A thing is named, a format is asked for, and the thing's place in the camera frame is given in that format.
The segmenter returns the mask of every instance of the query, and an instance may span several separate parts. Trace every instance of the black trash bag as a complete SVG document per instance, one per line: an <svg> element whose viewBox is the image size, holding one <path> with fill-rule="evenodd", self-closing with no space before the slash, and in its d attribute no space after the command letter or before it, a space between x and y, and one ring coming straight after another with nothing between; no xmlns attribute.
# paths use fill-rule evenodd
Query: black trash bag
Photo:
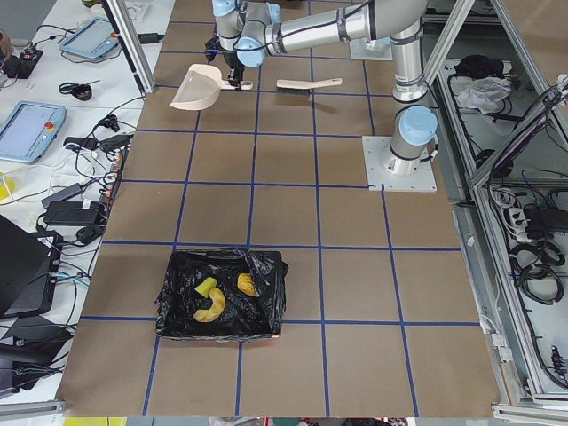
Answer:
<svg viewBox="0 0 568 426"><path fill-rule="evenodd" d="M489 75L497 75L503 78L505 64L501 59L491 59L483 55L470 55L461 60L455 66L458 75L466 75L474 80L486 78Z"/></svg>
<svg viewBox="0 0 568 426"><path fill-rule="evenodd" d="M280 335L286 310L284 277L288 265L278 251L176 250L170 263L158 305L156 334L173 339L247 342ZM258 297L237 288L240 273L250 273ZM194 289L206 278L217 280L225 295L225 309L216 320L204 323L193 318L211 306L209 298Z"/></svg>

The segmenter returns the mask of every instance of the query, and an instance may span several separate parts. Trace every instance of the dustpan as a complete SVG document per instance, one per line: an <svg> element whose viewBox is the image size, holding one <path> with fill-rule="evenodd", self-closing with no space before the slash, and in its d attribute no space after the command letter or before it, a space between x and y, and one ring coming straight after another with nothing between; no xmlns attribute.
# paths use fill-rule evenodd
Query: dustpan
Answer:
<svg viewBox="0 0 568 426"><path fill-rule="evenodd" d="M241 89L249 91L252 82L241 82ZM234 91L235 87L221 76L221 70L212 65L193 64L187 70L170 107L189 111L201 111L211 107L221 90Z"/></svg>

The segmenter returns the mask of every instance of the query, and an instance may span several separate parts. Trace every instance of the brush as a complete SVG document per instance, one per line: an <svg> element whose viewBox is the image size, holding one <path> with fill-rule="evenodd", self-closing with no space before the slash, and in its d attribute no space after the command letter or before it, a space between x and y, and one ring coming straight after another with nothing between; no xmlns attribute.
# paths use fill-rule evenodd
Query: brush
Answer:
<svg viewBox="0 0 568 426"><path fill-rule="evenodd" d="M322 87L339 86L343 83L341 78L332 78L330 80L321 80L319 82L303 82L298 80L278 80L276 82L276 91L278 93L288 93L292 95L310 96L313 89Z"/></svg>

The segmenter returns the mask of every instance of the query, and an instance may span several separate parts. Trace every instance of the yellow object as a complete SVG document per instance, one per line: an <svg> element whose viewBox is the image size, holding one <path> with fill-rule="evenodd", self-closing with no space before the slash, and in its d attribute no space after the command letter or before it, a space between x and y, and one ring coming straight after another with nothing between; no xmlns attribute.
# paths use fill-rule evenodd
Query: yellow object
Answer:
<svg viewBox="0 0 568 426"><path fill-rule="evenodd" d="M237 278L237 287L247 296L256 297L255 283L249 273L240 273Z"/></svg>
<svg viewBox="0 0 568 426"><path fill-rule="evenodd" d="M126 426L126 417L68 417L63 426Z"/></svg>
<svg viewBox="0 0 568 426"><path fill-rule="evenodd" d="M10 196L10 193L14 192L15 187L16 185L14 184L12 178L7 176L5 177L4 173L0 171L0 200L8 198Z"/></svg>
<svg viewBox="0 0 568 426"><path fill-rule="evenodd" d="M198 310L193 317L199 322L213 322L221 316L225 309L225 295L217 287L213 287L209 292L209 298L213 304L209 309Z"/></svg>
<svg viewBox="0 0 568 426"><path fill-rule="evenodd" d="M213 287L216 286L217 286L217 280L208 277L199 286L195 288L195 291L198 292L203 297L209 297L209 292Z"/></svg>

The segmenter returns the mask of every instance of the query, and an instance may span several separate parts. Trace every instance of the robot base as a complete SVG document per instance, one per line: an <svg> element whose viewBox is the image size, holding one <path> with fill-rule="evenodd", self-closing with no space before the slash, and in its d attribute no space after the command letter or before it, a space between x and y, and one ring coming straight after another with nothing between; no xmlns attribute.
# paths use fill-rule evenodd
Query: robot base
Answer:
<svg viewBox="0 0 568 426"><path fill-rule="evenodd" d="M371 191L435 193L436 180L430 162L421 162L411 176L396 176L385 169L380 162L380 152L391 143L392 137L363 137L363 152L367 169L367 182ZM424 150L421 158L427 158Z"/></svg>
<svg viewBox="0 0 568 426"><path fill-rule="evenodd" d="M361 60L392 60L392 48L380 40L368 42L364 38L358 38L349 42L351 59Z"/></svg>

